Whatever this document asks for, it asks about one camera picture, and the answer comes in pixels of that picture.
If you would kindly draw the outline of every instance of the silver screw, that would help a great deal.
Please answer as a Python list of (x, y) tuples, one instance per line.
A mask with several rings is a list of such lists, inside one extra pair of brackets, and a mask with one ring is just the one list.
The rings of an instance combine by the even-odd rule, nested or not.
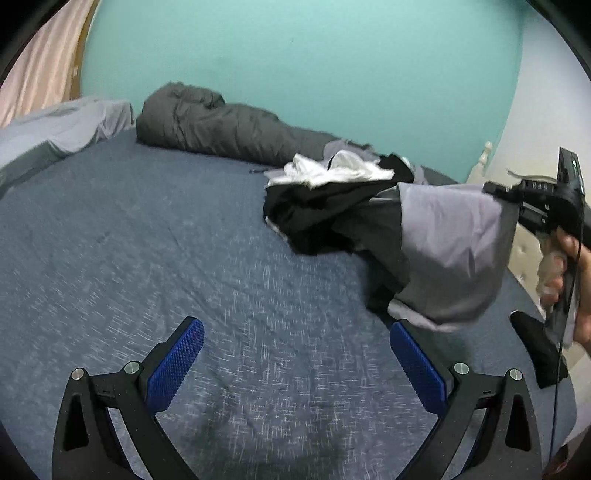
[(511, 376), (511, 378), (513, 380), (521, 380), (523, 378), (523, 374), (519, 370), (517, 370), (516, 368), (512, 368), (509, 371), (509, 375)]
[(84, 370), (81, 368), (76, 368), (76, 370), (72, 372), (72, 380), (79, 380), (82, 377), (84, 377)]
[(138, 362), (129, 362), (127, 365), (125, 365), (123, 370), (125, 370), (126, 374), (134, 374), (139, 370), (139, 363)]
[(462, 362), (455, 364), (453, 366), (453, 369), (456, 372), (458, 372), (460, 375), (466, 375), (470, 371), (470, 368), (466, 364), (463, 364)]

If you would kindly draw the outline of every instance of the wire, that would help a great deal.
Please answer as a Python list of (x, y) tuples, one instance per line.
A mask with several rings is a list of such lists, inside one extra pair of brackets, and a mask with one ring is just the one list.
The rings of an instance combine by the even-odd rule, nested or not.
[[(574, 273), (574, 277), (573, 277), (573, 284), (570, 286), (570, 292), (569, 292), (569, 296), (568, 296), (568, 310), (567, 310), (567, 315), (569, 314), (570, 311), (570, 303), (573, 300), (573, 293), (574, 293), (574, 287), (577, 284), (577, 274), (579, 272), (579, 259), (581, 258), (581, 247), (583, 245), (583, 231), (584, 231), (584, 213), (581, 214), (581, 233), (579, 235), (579, 250), (577, 251), (577, 258), (575, 260), (575, 265), (576, 265), (576, 270)], [(557, 413), (558, 413), (558, 384), (560, 383), (560, 367), (562, 366), (562, 347), (564, 345), (564, 336), (566, 334), (566, 328), (565, 331), (562, 334), (562, 337), (560, 338), (560, 344), (558, 346), (558, 362), (557, 362), (557, 367), (556, 367), (556, 385), (554, 386), (554, 411), (552, 413), (552, 434), (550, 436), (550, 451), (548, 453), (548, 464), (552, 461), (552, 450), (554, 450), (554, 437), (556, 435), (556, 417), (557, 417)]]

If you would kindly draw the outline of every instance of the bed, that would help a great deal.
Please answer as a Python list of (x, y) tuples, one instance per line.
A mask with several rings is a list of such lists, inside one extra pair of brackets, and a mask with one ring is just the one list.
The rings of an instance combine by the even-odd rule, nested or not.
[[(344, 252), (294, 254), (262, 220), (257, 171), (146, 147), (130, 130), (0, 200), (0, 421), (41, 480), (71, 371), (142, 359), (187, 315), (203, 321), (206, 341), (158, 418), (199, 478), (396, 478), (427, 437), (437, 417), (365, 308), (373, 270)], [(479, 321), (437, 342), (450, 363), (523, 372), (547, 459), (554, 391), (532, 380), (508, 320), (518, 309), (539, 315), (507, 272)], [(461, 470), (481, 419), (446, 478)], [(575, 419), (566, 379), (558, 445)]]

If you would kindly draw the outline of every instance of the blue gripper pad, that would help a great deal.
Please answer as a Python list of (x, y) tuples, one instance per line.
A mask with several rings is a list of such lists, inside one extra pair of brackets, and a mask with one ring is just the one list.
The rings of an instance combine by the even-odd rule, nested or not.
[(145, 403), (152, 415), (170, 406), (204, 339), (203, 324), (193, 319), (148, 379)]
[(425, 410), (443, 415), (447, 411), (445, 383), (400, 322), (390, 328), (390, 347)]

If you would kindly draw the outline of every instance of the bed sheet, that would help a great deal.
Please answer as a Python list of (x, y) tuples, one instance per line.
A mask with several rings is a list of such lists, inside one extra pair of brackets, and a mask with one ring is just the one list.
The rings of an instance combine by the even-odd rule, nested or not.
[[(206, 340), (158, 418), (199, 478), (396, 478), (422, 444), (436, 416), (365, 309), (366, 263), (294, 254), (261, 218), (266, 178), (253, 168), (139, 145), (127, 131), (0, 200), (0, 420), (41, 480), (72, 369), (142, 359), (187, 315)], [(522, 370), (547, 456), (553, 392), (530, 380), (507, 319), (537, 314), (519, 289), (507, 274), (476, 325), (437, 341), (475, 371)], [(574, 417), (565, 380), (559, 440)], [(117, 418), (116, 428), (149, 478)]]

